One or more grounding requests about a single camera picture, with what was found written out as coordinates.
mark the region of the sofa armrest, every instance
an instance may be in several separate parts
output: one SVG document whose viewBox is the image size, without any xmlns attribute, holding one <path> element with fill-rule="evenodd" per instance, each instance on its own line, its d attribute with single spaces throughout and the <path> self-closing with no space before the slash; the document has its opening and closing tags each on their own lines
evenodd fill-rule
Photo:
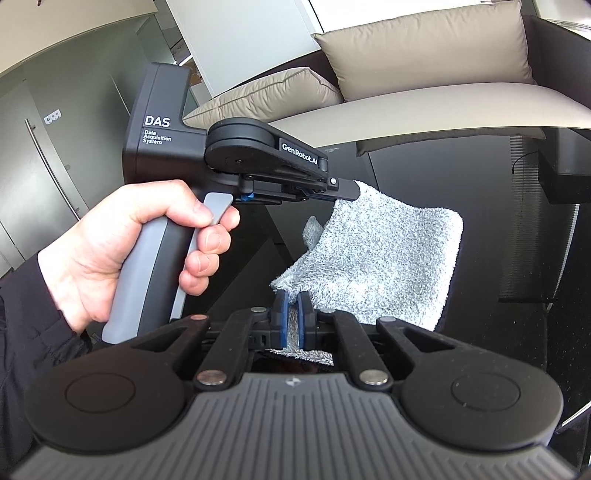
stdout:
<svg viewBox="0 0 591 480">
<path fill-rule="evenodd" d="M 532 15 L 523 20 L 534 80 L 591 108 L 591 41 Z"/>
</svg>

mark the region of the black cable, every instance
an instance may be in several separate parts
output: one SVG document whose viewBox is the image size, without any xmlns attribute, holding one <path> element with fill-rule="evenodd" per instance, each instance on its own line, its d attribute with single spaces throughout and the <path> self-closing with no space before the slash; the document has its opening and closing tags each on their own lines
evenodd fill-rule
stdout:
<svg viewBox="0 0 591 480">
<path fill-rule="evenodd" d="M 517 160 L 515 160 L 513 162 L 513 165 L 511 166 L 511 175 L 515 175 L 515 165 L 517 164 L 517 162 L 519 162 L 519 160 L 521 160 L 524 157 L 527 157 L 527 155 L 531 155 L 532 153 L 539 153 L 539 152 L 540 152 L 539 150 L 534 150 L 533 152 L 523 154 Z"/>
</svg>

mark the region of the black jacket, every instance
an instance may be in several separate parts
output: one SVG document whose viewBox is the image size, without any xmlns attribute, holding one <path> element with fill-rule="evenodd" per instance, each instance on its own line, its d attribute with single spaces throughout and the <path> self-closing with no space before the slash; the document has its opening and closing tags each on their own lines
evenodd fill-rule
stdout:
<svg viewBox="0 0 591 480">
<path fill-rule="evenodd" d="M 36 255 L 1 281 L 0 472 L 10 471 L 34 444 L 25 390 L 51 367 L 89 351 L 87 335 L 76 335 L 56 309 Z"/>
</svg>

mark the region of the wall outlet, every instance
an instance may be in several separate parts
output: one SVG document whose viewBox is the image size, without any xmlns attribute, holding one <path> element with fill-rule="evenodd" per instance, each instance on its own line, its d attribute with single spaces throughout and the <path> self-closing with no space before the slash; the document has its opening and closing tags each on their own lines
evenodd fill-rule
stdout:
<svg viewBox="0 0 591 480">
<path fill-rule="evenodd" d="M 47 115 L 43 120 L 45 120 L 46 125 L 49 125 L 50 123 L 55 122 L 60 117 L 61 117 L 61 112 L 59 110 L 56 110 L 55 112 Z"/>
</svg>

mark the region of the round black disc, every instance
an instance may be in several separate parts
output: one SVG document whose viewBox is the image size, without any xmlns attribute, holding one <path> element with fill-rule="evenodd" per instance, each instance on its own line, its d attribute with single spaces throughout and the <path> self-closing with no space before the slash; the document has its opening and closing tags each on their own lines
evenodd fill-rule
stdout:
<svg viewBox="0 0 591 480">
<path fill-rule="evenodd" d="M 541 370 L 476 349 L 423 355 L 401 402 L 436 439 L 490 452 L 547 443 L 563 406 L 558 385 Z"/>
<path fill-rule="evenodd" d="M 167 430 L 183 407 L 176 374 L 154 353 L 131 348 L 60 365 L 25 395 L 25 413 L 37 436 L 85 454 L 142 445 Z"/>
</svg>

